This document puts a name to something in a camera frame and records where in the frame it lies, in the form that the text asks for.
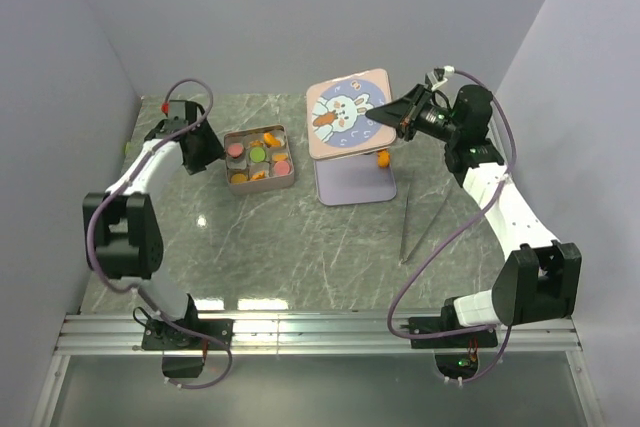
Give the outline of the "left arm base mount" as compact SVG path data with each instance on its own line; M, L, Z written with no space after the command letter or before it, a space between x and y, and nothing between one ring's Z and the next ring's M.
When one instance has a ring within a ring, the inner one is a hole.
M144 327L141 350L162 355L161 370L167 383L184 390L202 390L225 380L233 367L231 319L166 322L150 319ZM222 353L227 361L222 372L197 383L205 373L208 357Z

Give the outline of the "silver tin lid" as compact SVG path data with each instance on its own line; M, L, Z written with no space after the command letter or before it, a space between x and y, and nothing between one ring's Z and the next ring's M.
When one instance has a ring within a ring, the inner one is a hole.
M309 154L316 161L369 154L391 146L393 128L366 113L391 101L386 70L376 68L309 87L306 91Z

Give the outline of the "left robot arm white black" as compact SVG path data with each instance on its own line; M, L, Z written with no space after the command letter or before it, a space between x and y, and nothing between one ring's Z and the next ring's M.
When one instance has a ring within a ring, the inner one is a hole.
M122 177L105 192L82 203L89 268L114 293L137 291L151 319L166 326L177 348L193 347L205 327L193 297L161 272L164 241L154 203L179 169L194 175L221 159L224 148L202 105L167 100L164 118L145 136L141 151Z

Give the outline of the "pink round cookie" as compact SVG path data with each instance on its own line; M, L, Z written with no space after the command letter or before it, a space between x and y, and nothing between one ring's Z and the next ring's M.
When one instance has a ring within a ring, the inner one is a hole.
M287 176L291 173L291 164L286 160L276 161L273 165L275 176Z
M240 157L244 152L244 146L241 143L230 144L227 148L227 153L232 158Z

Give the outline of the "green round cookie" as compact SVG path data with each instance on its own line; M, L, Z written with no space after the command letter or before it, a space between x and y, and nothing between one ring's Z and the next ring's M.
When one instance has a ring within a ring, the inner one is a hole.
M249 152L249 158L252 163L264 162L266 157L266 151L263 147L253 147Z

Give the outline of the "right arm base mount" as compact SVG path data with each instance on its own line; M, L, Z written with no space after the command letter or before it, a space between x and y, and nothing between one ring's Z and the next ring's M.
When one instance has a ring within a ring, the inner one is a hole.
M447 327L456 327L456 324L441 318L410 317L405 327L412 336L428 336L428 339L411 339L411 348L434 350L438 373L445 380L456 381L458 384L479 373L481 349L498 346L494 329L443 336Z

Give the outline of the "metal tongs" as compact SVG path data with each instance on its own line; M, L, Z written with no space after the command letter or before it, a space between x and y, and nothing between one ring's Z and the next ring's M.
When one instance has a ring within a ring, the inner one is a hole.
M434 211L433 215L431 216L429 222L425 226L422 234L420 235L420 237L418 238L414 246L410 250L408 250L407 239L409 234L410 206L411 206L411 196L412 196L414 183L415 183L415 171L412 171L411 177L407 186L406 198L405 198L405 208L404 208L402 233L401 233L401 240L400 240L400 247L399 247L399 259L398 259L398 263L400 265L404 265L408 263L414 257L418 249L421 247L421 244L426 239L427 234L431 230L432 226L434 225L434 223L440 216L441 212L443 211L452 191L451 181L447 181L443 186L443 197L441 199L440 204L438 205L437 209Z

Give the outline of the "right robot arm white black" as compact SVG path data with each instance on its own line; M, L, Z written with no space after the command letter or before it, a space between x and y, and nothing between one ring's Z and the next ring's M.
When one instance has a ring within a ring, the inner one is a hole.
M505 160L488 137L489 122L503 112L494 94L474 83L460 88L448 107L436 90L418 84L405 96L371 109L368 119L395 129L410 141L424 133L444 144L448 171L477 204L479 212L447 238L452 243L485 219L505 257L493 286L458 297L444 306L438 329L406 332L390 326L400 338L443 339L462 346L475 333L499 325L513 327L570 317L575 308L582 254L558 239L536 217L515 185L514 160Z

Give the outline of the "square cookie tin with liners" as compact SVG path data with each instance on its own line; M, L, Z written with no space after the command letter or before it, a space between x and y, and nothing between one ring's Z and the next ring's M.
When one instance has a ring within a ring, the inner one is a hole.
M263 142L263 134L266 132L270 132L278 137L282 141L283 146L269 148L264 144L263 148L267 155L266 160L261 163L252 163L249 158L249 152L252 149L249 147L249 143L254 140ZM244 146L244 152L238 158L232 158L227 153L228 146L233 143L241 143ZM293 185L295 168L289 144L289 136L283 125L275 124L227 133L224 136L223 146L225 149L224 161L226 181L233 194L248 195L262 193L287 188ZM281 160L286 160L291 164L291 173L287 176L275 176L273 174L274 163ZM251 181L251 176L259 171L265 171L266 178ZM248 181L240 184L231 184L230 177L236 173L246 174L248 176Z

